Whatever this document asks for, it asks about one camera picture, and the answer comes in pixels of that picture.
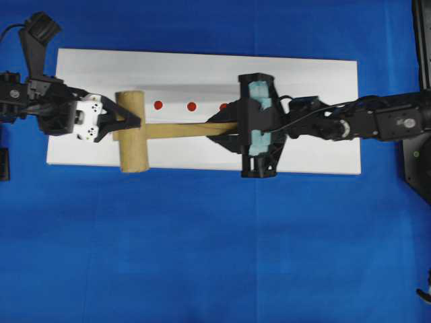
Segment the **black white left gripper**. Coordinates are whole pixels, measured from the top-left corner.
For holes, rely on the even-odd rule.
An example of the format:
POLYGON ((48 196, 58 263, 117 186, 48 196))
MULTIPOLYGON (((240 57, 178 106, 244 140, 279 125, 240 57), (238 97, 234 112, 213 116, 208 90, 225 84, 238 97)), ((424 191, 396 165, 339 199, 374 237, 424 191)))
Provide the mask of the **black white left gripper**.
MULTIPOLYGON (((76 102, 90 93, 84 89, 67 86, 63 80, 43 77, 27 78, 28 105, 26 114, 35 116, 39 129, 45 135, 60 136, 73 132, 76 117, 76 102)), ((141 126, 136 114, 113 102, 106 96, 100 97, 104 113, 97 120, 96 142, 115 131, 135 129, 141 126)))

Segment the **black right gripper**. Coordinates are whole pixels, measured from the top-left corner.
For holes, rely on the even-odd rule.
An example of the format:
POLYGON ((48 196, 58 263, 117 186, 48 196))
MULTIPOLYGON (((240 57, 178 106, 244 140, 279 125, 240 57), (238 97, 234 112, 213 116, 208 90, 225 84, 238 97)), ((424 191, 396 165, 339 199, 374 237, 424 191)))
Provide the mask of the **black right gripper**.
POLYGON ((286 143, 280 129, 286 121, 274 86, 274 77, 264 73, 240 75, 240 99, 224 107, 208 123, 238 123, 238 134, 208 136, 231 153, 242 155, 243 178, 270 178, 286 143))

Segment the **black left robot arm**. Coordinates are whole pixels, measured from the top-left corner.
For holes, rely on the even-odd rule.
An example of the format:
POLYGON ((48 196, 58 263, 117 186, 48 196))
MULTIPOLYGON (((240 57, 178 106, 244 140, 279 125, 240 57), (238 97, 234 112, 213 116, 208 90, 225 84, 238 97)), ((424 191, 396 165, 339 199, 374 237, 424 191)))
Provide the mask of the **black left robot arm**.
POLYGON ((75 135, 79 140, 100 142, 107 134, 136 129, 141 118, 105 96, 69 87, 59 80, 28 79, 1 74, 1 122, 35 116, 39 129, 49 136, 75 135))

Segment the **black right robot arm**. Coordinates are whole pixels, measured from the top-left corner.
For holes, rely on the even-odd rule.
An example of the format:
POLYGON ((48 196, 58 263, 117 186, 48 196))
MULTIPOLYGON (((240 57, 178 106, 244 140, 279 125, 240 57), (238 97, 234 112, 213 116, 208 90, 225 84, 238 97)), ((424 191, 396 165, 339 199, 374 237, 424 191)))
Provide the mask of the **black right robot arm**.
POLYGON ((287 139, 301 135, 330 141, 398 141, 430 131, 429 89, 333 105, 317 96, 290 98, 285 111, 274 80, 264 73, 240 75, 239 99, 208 120, 237 124, 235 130, 212 135, 210 140, 241 155, 244 178, 276 176, 287 139))

